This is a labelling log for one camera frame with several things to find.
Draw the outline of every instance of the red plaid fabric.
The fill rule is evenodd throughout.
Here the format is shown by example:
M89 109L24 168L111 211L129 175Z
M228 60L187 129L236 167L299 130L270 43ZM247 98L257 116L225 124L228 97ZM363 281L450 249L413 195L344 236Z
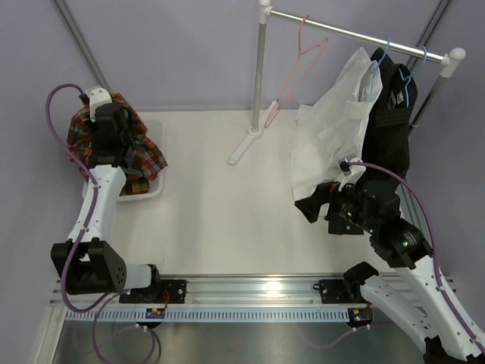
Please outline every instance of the red plaid fabric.
M149 191L149 180L154 180L158 172L167 167L167 161L160 149L146 136L146 126L139 118L135 110L128 104L120 93L112 93L111 99L128 108L131 112L133 123L128 130L135 142L133 151L133 163L125 171L127 184L121 191L122 195L147 193ZM67 134L67 146L85 165L91 156L91 132L84 124L89 120L89 106L84 105L71 119L69 132ZM86 174L80 168L81 174L87 179Z

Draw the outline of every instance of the white table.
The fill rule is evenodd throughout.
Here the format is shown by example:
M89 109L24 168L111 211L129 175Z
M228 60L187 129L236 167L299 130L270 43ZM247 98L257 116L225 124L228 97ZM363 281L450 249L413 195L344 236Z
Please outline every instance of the white table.
M289 150L294 111L282 111L237 166L227 159L250 111L141 113L160 120L169 166L161 195L118 203L112 243L129 263L162 274L340 273L366 261L392 271L364 236L327 233L293 206Z

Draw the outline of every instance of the gray wall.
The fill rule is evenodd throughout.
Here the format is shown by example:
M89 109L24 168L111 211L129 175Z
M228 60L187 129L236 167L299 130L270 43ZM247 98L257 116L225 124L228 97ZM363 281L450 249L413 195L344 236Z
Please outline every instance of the gray wall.
M483 302L483 207L485 206L485 108L483 54L485 4L455 1L430 49L467 51L467 58L435 98L411 139L409 180L423 196L437 231L442 267L454 277L458 295L485 326ZM434 81L435 67L417 75L422 94Z
M139 109L250 108L258 0L68 0L108 82ZM273 0L281 11L414 45L437 1ZM277 97L297 53L298 24L270 19L263 107ZM325 36L305 29L305 44ZM329 44L290 107L313 104L363 43ZM375 46L367 45L371 54ZM405 56L395 55L405 60Z
M0 361L21 364L56 278L51 246L65 240L81 203L78 172L45 125L45 98L59 83L94 80L49 1L2 1L0 49ZM62 138L79 106L75 91L55 98Z

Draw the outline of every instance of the blue hanger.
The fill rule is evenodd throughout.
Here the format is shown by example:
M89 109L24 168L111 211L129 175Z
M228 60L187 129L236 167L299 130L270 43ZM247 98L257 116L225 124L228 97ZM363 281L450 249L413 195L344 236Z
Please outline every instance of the blue hanger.
M421 49L423 49L424 51L424 57L423 57L423 61L421 62L421 65L417 68L415 68L413 71L411 71L411 73L409 74L409 76L407 77L404 77L404 75L402 74L402 71L401 69L399 69L399 73L401 74L401 80L403 81L406 81L408 80L408 82L406 82L406 85L404 86L404 90L406 92L406 108L409 107L409 94L408 94L408 85L409 83L411 82L411 79L413 78L413 76L421 69L421 67L424 66L424 64L426 63L426 58L427 58L427 50L426 50L426 47L424 45L422 45L421 47L419 47Z
M389 51L389 44L390 43L391 43L391 38L388 37L387 38L386 49L384 50L384 54L382 55L382 57L378 61L377 66L375 67L375 69L372 71L371 92L369 93L369 97L372 95L372 89L374 88L374 77L375 77L375 75L377 73L377 70L379 69L380 64L382 63L382 60L386 57L387 51Z

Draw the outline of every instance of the clothes rack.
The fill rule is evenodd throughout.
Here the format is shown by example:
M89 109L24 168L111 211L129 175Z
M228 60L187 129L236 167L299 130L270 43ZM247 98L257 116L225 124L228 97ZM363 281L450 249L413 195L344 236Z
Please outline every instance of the clothes rack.
M255 92L253 100L253 110L252 110L252 123L249 127L248 134L240 145L236 148L234 153L229 158L229 163L232 165L237 164L237 162L242 158L244 153L249 149L252 143L262 137L263 127L260 123L260 110L261 110L261 85L263 78L263 60L264 60L264 46L266 43L266 28L268 24L269 17L276 17L284 20L290 20L294 23L303 22L304 18L282 11L275 10L271 6L270 0L259 0L259 34L258 34L258 55L256 61L256 76L255 76ZM387 40L375 38L373 36L367 36L365 34L360 34L352 32L350 30L345 30L343 28L335 27L329 24L324 24L314 20L307 19L304 22L307 27L314 27L320 30L325 30L330 33L339 34L342 36L348 36L350 38L361 40L362 42L373 43L381 47L387 46ZM424 58L424 51L417 49L415 47L408 47L406 45L400 45L394 42L389 44L389 50L393 50L405 55L411 55L417 58ZM462 48L455 48L450 53L445 55L436 55L431 52L426 53L428 61L441 64L442 69L438 78L436 79L430 92L427 94L423 105L418 110L415 118L409 126L408 135L411 135L414 129L417 127L420 119L427 110L427 107L433 100L434 96L443 87L446 81L453 75L456 68L460 62L465 58L466 51Z

